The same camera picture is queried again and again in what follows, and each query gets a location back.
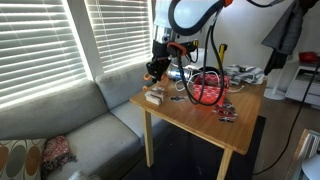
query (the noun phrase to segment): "yellow object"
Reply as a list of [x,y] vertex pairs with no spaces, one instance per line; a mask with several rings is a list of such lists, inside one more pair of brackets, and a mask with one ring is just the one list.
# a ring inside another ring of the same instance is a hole
[[192,45],[199,46],[199,40],[197,40],[197,39],[193,40]]
[[221,64],[223,64],[224,59],[224,52],[227,50],[228,45],[227,44],[220,44],[219,46],[219,57],[221,60]]

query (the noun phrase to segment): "white wall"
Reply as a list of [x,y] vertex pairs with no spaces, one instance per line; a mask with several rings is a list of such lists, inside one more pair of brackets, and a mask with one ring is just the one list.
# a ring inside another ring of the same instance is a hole
[[68,5],[79,34],[89,68],[93,78],[95,79],[96,76],[103,74],[103,69],[84,0],[68,0]]
[[[271,0],[257,2],[267,4]],[[220,43],[228,44],[224,65],[239,64],[264,69],[272,49],[262,45],[261,42],[291,3],[292,0],[286,0],[274,7],[261,9],[252,6],[246,0],[235,0],[229,7],[223,9],[216,25],[215,41],[216,46],[219,46]],[[287,63],[283,69],[279,89],[285,91],[290,85],[298,66],[298,52],[320,52],[320,44],[318,43],[320,40],[319,19],[320,3],[317,3],[304,18],[302,35],[295,49],[293,60],[291,63]],[[213,57],[212,50],[209,51],[209,55]],[[273,86],[278,73],[279,70],[272,70],[268,75],[269,87]]]

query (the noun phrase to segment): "window blinds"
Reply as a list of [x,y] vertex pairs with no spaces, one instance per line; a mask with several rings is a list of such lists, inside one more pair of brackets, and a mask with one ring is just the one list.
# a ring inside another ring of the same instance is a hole
[[87,78],[61,0],[1,0],[0,39],[0,106]]
[[86,0],[105,72],[152,58],[150,3],[147,0]]

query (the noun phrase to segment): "small red object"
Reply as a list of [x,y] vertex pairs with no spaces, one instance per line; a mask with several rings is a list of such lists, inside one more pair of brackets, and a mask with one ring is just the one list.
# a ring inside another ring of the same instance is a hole
[[[202,78],[203,75],[199,75],[193,84],[193,95],[196,99],[199,99],[201,90],[202,90]],[[224,76],[224,90],[222,92],[222,96],[220,100],[217,102],[217,105],[222,106],[224,102],[224,98],[226,97],[226,93],[229,89],[230,85],[230,77]],[[219,96],[220,93],[220,85],[218,84],[218,76],[214,74],[206,74],[205,75],[205,84],[204,84],[204,90],[202,94],[202,98],[200,102],[202,103],[213,103]]]
[[224,0],[224,7],[229,6],[233,0]]
[[299,53],[299,59],[301,62],[310,63],[317,61],[318,56],[315,52],[302,52]]

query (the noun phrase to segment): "table top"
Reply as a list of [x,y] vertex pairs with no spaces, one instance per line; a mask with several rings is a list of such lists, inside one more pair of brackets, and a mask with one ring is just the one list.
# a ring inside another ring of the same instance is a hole
[[238,113],[233,123],[219,121],[219,115],[212,112],[213,106],[193,105],[188,98],[179,102],[171,101],[170,97],[186,96],[186,92],[176,91],[174,82],[170,80],[162,80],[159,83],[154,86],[165,87],[165,100],[159,106],[146,100],[145,91],[133,96],[130,101],[216,146],[230,148],[243,155],[247,153],[266,81],[261,85],[243,84],[244,88],[240,92],[227,93],[226,97]]

